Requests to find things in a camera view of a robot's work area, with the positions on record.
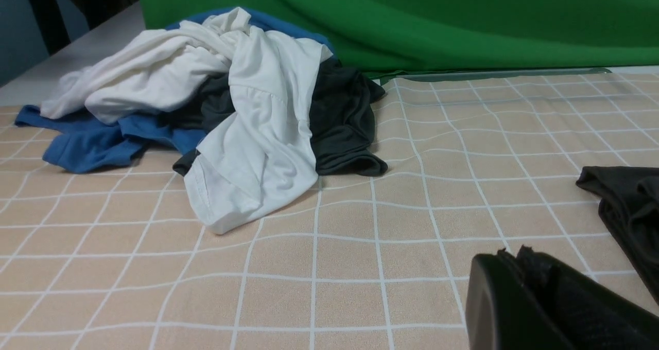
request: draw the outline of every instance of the pile of clothes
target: pile of clothes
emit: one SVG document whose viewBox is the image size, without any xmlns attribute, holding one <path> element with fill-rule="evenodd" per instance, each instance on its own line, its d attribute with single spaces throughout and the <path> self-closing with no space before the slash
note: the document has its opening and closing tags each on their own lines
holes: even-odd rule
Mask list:
<svg viewBox="0 0 659 350">
<path fill-rule="evenodd" d="M 243 8 L 143 31 L 66 74 L 17 126 L 62 132 L 43 159 L 74 173 L 178 150 L 190 204 L 217 234 L 289 204 L 318 176 L 381 176 L 370 104 L 385 94 L 321 35 Z"/>
</svg>

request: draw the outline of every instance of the green fabric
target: green fabric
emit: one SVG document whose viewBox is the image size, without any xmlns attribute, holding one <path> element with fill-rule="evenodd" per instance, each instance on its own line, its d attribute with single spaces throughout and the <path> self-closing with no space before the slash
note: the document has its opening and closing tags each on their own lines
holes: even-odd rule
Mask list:
<svg viewBox="0 0 659 350">
<path fill-rule="evenodd" d="M 141 0 L 148 28 L 244 6 L 364 71 L 659 64 L 659 0 Z"/>
</svg>

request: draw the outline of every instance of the clothing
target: clothing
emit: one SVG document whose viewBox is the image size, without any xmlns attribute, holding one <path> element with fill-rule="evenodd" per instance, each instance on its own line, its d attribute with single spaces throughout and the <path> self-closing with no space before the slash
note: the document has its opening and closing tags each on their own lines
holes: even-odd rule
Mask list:
<svg viewBox="0 0 659 350">
<path fill-rule="evenodd" d="M 181 108 L 162 113 L 160 120 L 181 129 L 211 132 L 236 110 L 229 92 L 229 74 L 210 76 Z"/>
<path fill-rule="evenodd" d="M 272 15 L 259 12 L 258 10 L 253 10 L 250 8 L 242 8 L 242 9 L 248 12 L 250 15 L 252 15 L 252 17 L 249 19 L 249 24 L 251 24 L 252 26 L 256 26 L 260 29 L 263 29 L 263 31 L 274 30 L 274 31 L 283 32 L 295 39 L 316 40 L 319 43 L 322 43 L 323 45 L 327 46 L 327 49 L 329 49 L 332 53 L 334 53 L 334 47 L 332 46 L 330 41 L 325 36 L 319 33 L 309 32 L 306 29 L 295 26 L 295 24 L 290 24 L 289 22 L 284 22 L 283 20 L 276 19 Z M 213 15 L 228 13 L 231 12 L 231 10 L 233 10 L 233 8 L 214 9 L 208 12 L 192 15 L 190 17 L 187 17 L 185 20 L 202 24 L 206 19 L 212 17 Z M 179 22 L 170 24 L 169 26 L 165 27 L 165 29 L 177 29 L 177 28 L 179 28 Z"/>
<path fill-rule="evenodd" d="M 235 43 L 253 28 L 249 19 L 235 8 L 203 24 L 142 31 L 116 54 L 61 78 L 42 116 L 57 119 L 86 107 L 111 124 L 136 111 L 173 111 L 208 75 L 229 71 Z"/>
<path fill-rule="evenodd" d="M 584 167 L 577 186 L 602 197 L 600 218 L 659 303 L 659 169 Z"/>
<path fill-rule="evenodd" d="M 355 173 L 376 177 L 387 163 L 369 152 L 375 139 L 375 115 L 370 104 L 384 89 L 356 68 L 330 59 L 321 64 L 309 115 L 311 148 L 320 176 Z"/>
<path fill-rule="evenodd" d="M 341 66 L 337 59 L 320 64 L 309 112 L 311 149 L 320 176 L 356 173 L 374 177 L 387 171 L 387 164 L 369 152 L 376 127 L 370 104 L 384 94 L 377 83 L 355 68 Z M 161 118 L 172 127 L 210 131 L 234 111 L 225 74 L 208 78 L 188 104 Z M 195 155 L 188 153 L 172 168 L 185 175 L 194 160 Z"/>
<path fill-rule="evenodd" d="M 160 125 L 151 115 L 130 115 L 108 126 L 85 109 L 51 120 L 42 117 L 38 107 L 24 106 L 14 124 L 62 132 L 43 153 L 43 160 L 76 174 L 106 166 L 128 166 L 151 142 L 188 153 L 205 136 L 203 130 Z"/>
<path fill-rule="evenodd" d="M 217 234 L 289 204 L 317 181 L 309 109 L 319 64 L 332 55 L 316 41 L 258 28 L 235 45 L 236 112 L 197 146 L 184 177 L 196 216 Z"/>
</svg>

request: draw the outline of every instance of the wall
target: wall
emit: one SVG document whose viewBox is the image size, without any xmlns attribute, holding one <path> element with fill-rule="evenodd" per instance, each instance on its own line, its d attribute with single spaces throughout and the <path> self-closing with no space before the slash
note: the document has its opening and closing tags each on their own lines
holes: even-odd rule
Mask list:
<svg viewBox="0 0 659 350">
<path fill-rule="evenodd" d="M 57 0 L 71 40 L 89 29 L 69 0 Z M 48 57 L 29 0 L 0 0 L 0 86 Z"/>
</svg>

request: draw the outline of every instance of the black fabric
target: black fabric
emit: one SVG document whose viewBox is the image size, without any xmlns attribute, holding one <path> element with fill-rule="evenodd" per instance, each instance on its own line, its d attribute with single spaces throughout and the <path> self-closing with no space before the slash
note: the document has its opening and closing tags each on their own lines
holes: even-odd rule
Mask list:
<svg viewBox="0 0 659 350">
<path fill-rule="evenodd" d="M 516 260 L 525 286 L 575 348 L 650 350 L 659 346 L 656 336 L 652 339 L 650 334 L 643 334 L 640 329 L 645 328 L 635 322 L 635 317 L 644 315 L 659 326 L 659 319 L 642 308 L 636 306 L 633 315 L 627 317 L 619 307 L 635 305 L 602 290 L 561 261 L 536 254 L 528 247 L 520 249 Z"/>
<path fill-rule="evenodd" d="M 584 167 L 577 186 L 602 197 L 600 218 L 659 303 L 659 169 Z"/>
<path fill-rule="evenodd" d="M 311 149 L 320 176 L 355 173 L 376 177 L 387 171 L 387 163 L 369 151 L 376 127 L 370 104 L 384 94 L 380 85 L 356 68 L 341 66 L 337 59 L 320 64 L 309 111 Z M 163 113 L 161 120 L 172 127 L 210 132 L 234 112 L 229 75 L 224 74 L 209 78 L 188 104 Z M 194 154 L 184 155 L 174 170 L 184 176 L 195 158 Z"/>
<path fill-rule="evenodd" d="M 229 74 L 225 73 L 207 78 L 188 103 L 175 111 L 162 113 L 160 120 L 175 128 L 202 129 L 208 133 L 235 111 L 229 94 Z"/>
<path fill-rule="evenodd" d="M 659 348 L 659 318 L 529 247 L 475 256 L 466 316 L 473 350 Z"/>
<path fill-rule="evenodd" d="M 376 177 L 387 171 L 387 163 L 369 152 L 376 127 L 370 104 L 384 94 L 380 85 L 356 68 L 341 66 L 338 59 L 320 64 L 309 111 L 311 149 L 320 176 Z"/>
<path fill-rule="evenodd" d="M 185 174 L 188 174 L 190 171 L 190 167 L 193 165 L 193 162 L 195 162 L 195 158 L 199 155 L 199 152 L 195 149 L 189 151 L 188 153 L 184 154 L 183 157 L 179 158 L 178 161 L 174 162 L 174 165 L 172 165 L 172 170 L 174 170 L 177 174 L 180 176 L 184 177 Z"/>
</svg>

